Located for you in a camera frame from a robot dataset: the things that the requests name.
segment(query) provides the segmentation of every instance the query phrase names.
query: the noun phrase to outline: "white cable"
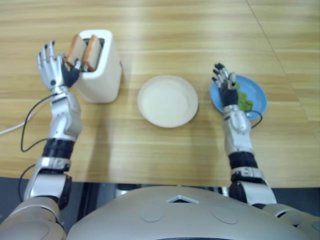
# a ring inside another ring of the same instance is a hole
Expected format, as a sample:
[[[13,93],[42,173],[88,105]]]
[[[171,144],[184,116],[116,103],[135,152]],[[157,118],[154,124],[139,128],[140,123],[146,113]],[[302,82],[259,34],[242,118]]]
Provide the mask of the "white cable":
[[[33,116],[33,112],[30,113],[30,115],[29,115],[28,119],[26,120],[26,122],[29,122],[29,120],[32,118],[32,116]],[[6,133],[9,133],[9,132],[11,132],[11,131],[13,131],[13,130],[16,130],[16,129],[18,129],[18,128],[21,128],[23,125],[25,125],[25,122],[22,122],[22,123],[20,123],[20,124],[18,124],[18,125],[16,125],[16,126],[13,126],[13,127],[11,127],[11,128],[8,128],[8,129],[6,129],[6,130],[0,131],[0,135],[6,134]]]

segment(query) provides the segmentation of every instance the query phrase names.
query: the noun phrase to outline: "blue plate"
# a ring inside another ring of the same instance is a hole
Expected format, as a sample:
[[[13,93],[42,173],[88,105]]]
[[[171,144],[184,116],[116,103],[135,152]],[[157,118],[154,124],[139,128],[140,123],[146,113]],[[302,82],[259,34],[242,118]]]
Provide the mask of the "blue plate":
[[[243,93],[246,93],[247,99],[253,101],[252,110],[255,110],[263,115],[267,110],[268,106],[268,99],[263,89],[256,82],[252,81],[250,78],[247,78],[245,76],[237,75],[236,82],[240,84],[239,90]],[[213,105],[221,113],[224,113],[219,89],[217,84],[214,82],[212,83],[210,88],[210,96]],[[260,118],[259,114],[255,112],[247,112],[246,117],[249,120]]]

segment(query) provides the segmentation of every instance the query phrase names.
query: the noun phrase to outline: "white plate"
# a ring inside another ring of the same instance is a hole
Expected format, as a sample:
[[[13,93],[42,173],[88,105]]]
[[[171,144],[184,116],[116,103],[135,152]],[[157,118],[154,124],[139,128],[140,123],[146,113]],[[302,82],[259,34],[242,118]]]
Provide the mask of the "white plate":
[[[198,110],[194,87],[178,76],[161,75],[151,78],[139,91],[138,106],[152,124],[175,128],[189,122]]]

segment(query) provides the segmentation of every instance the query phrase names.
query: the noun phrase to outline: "robot finger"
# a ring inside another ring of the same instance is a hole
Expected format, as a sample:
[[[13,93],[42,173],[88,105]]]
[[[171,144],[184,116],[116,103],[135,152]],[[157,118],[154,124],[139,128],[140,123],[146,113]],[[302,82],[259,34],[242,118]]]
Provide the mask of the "robot finger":
[[[229,72],[227,71],[227,69],[225,67],[222,68],[221,70],[219,70],[219,72],[225,80],[229,79]]]
[[[232,72],[230,75],[229,75],[229,79],[227,80],[228,82],[228,89],[230,90],[234,90],[236,89],[236,74],[234,72]]]
[[[81,68],[81,61],[79,60],[79,58],[77,58],[77,59],[75,60],[74,68],[77,69],[77,70],[80,70],[80,68]]]
[[[57,60],[59,65],[61,65],[63,63],[64,58],[65,58],[65,53],[64,52],[60,52],[58,54],[58,56],[56,56],[56,60]]]
[[[227,77],[224,76],[224,74],[220,70],[217,71],[216,69],[213,69],[213,72],[218,77],[218,79],[220,79],[221,83],[223,83],[225,80],[228,79]]]
[[[36,55],[36,65],[38,67],[38,70],[40,71],[41,68],[42,68],[42,64],[41,64],[41,57],[40,57],[41,53],[39,52],[37,55]]]
[[[52,40],[50,43],[49,43],[49,47],[48,47],[48,57],[49,59],[50,58],[55,58],[55,41]]]
[[[224,69],[224,68],[225,68],[225,66],[222,65],[220,62],[219,62],[218,64],[215,64],[214,66],[215,66],[215,68],[218,69],[218,70],[221,70],[221,69]]]
[[[217,84],[218,88],[221,88],[222,83],[221,83],[220,79],[213,77],[212,80]]]
[[[41,61],[42,61],[42,62],[43,62],[43,61],[47,61],[47,48],[48,48],[48,45],[45,44],[45,45],[43,45],[43,47],[42,47],[42,49],[41,49],[41,55],[40,55],[40,57],[41,57]]]

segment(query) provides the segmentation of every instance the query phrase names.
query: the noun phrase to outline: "robotic arm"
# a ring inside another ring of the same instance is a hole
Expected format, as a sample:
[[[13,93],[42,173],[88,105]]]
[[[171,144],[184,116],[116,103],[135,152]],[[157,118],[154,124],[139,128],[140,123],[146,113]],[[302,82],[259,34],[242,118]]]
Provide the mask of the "robotic arm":
[[[72,178],[66,175],[74,144],[82,130],[81,108],[69,88],[77,81],[81,61],[68,70],[64,55],[55,56],[54,41],[42,47],[37,66],[43,84],[51,91],[52,121],[42,156],[24,192],[23,202],[0,226],[0,239],[64,240],[60,210],[67,204]]]
[[[218,63],[213,72],[222,99],[225,133],[225,150],[231,167],[229,195],[250,205],[276,204],[276,197],[258,168],[250,139],[251,124],[246,114],[239,109],[236,74],[229,73]]]

